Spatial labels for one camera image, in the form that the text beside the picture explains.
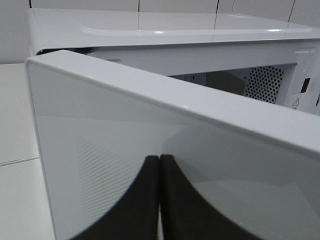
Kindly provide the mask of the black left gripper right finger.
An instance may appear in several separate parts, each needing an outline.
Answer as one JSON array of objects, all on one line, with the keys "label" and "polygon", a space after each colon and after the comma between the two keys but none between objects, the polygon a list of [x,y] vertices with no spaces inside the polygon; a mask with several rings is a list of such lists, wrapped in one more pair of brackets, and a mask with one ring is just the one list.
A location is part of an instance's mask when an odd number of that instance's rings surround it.
[{"label": "black left gripper right finger", "polygon": [[160,211],[166,240],[251,240],[253,235],[211,206],[172,155],[160,156]]}]

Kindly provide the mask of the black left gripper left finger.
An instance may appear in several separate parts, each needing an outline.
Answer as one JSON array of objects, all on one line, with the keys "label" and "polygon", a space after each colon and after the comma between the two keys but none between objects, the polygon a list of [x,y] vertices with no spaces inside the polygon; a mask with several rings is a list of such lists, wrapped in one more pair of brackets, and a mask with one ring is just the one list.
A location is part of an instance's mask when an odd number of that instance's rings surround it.
[{"label": "black left gripper left finger", "polygon": [[74,240],[156,240],[160,202],[160,159],[149,155],[116,204]]}]

